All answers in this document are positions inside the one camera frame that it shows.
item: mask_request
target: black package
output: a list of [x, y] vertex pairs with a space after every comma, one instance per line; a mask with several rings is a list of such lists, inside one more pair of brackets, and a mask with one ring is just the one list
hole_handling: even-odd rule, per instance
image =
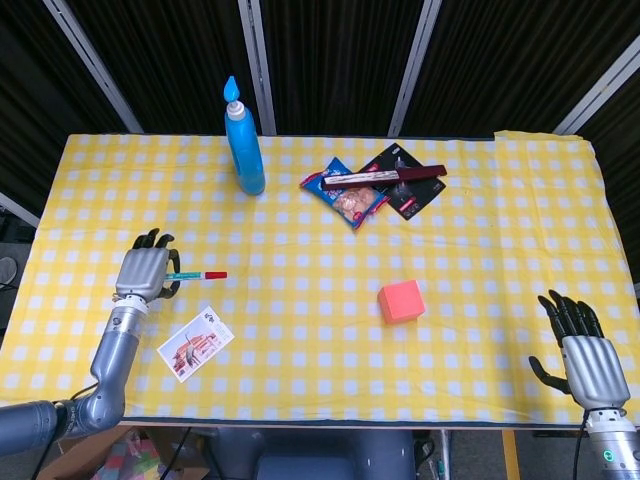
[[[385, 151], [367, 163], [360, 172], [378, 170], [395, 170], [402, 167], [420, 167], [422, 164], [397, 143], [390, 145]], [[439, 178], [427, 178], [414, 182], [403, 182], [397, 185], [381, 185], [374, 187], [389, 197], [389, 205], [402, 218], [409, 220], [422, 210], [431, 200], [444, 190], [446, 185]]]

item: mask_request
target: blue dish soap bottle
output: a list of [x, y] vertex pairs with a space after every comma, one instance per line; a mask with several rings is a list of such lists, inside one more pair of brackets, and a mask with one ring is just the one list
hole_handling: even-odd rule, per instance
[[264, 190], [265, 179], [258, 134], [251, 112], [238, 97], [240, 90], [231, 76], [224, 86], [224, 99], [228, 102], [224, 115], [227, 138], [240, 187], [249, 195], [259, 195]]

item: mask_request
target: yellow checkered tablecloth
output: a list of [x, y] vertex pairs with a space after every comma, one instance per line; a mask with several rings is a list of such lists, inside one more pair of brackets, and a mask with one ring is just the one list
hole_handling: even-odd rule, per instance
[[[383, 207], [358, 232], [298, 183], [333, 156], [358, 169], [392, 140], [262, 138], [263, 195], [235, 184], [225, 138], [73, 135], [0, 352], [4, 404], [66, 398], [89, 366], [125, 252], [151, 227], [182, 267], [228, 270], [156, 301], [127, 386], [128, 417], [578, 423], [536, 295], [581, 298], [618, 350], [640, 423], [640, 322], [588, 142], [401, 140], [447, 188], [410, 222]], [[427, 313], [383, 326], [376, 293], [417, 279]], [[156, 353], [212, 305], [236, 339], [184, 384]]]

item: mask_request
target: blue snack bag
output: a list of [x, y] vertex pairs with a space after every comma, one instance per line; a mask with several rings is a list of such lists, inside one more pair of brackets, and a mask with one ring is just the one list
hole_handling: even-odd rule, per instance
[[314, 173], [305, 178], [300, 186], [320, 197], [334, 210], [340, 212], [342, 217], [356, 230], [370, 213], [374, 213], [387, 197], [371, 187], [357, 187], [346, 190], [322, 190], [320, 182], [324, 177], [333, 175], [345, 175], [352, 173], [336, 157], [331, 160], [327, 168], [319, 173]]

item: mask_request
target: robotic arm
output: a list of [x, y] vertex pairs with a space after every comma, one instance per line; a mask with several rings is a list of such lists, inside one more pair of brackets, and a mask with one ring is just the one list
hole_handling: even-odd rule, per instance
[[536, 357], [529, 363], [547, 386], [571, 394], [585, 410], [584, 422], [604, 478], [640, 480], [640, 437], [622, 408], [631, 394], [613, 344], [604, 338], [595, 312], [553, 290], [547, 311], [562, 352], [567, 379], [549, 375]]
[[38, 401], [0, 408], [0, 455], [45, 445], [60, 437], [80, 437], [116, 426], [124, 415], [124, 389], [138, 348], [140, 330], [156, 298], [173, 297], [180, 282], [163, 286], [171, 260], [180, 271], [174, 238], [159, 230], [140, 235], [122, 262], [116, 282], [115, 307], [91, 364], [97, 380], [93, 393], [72, 400]]

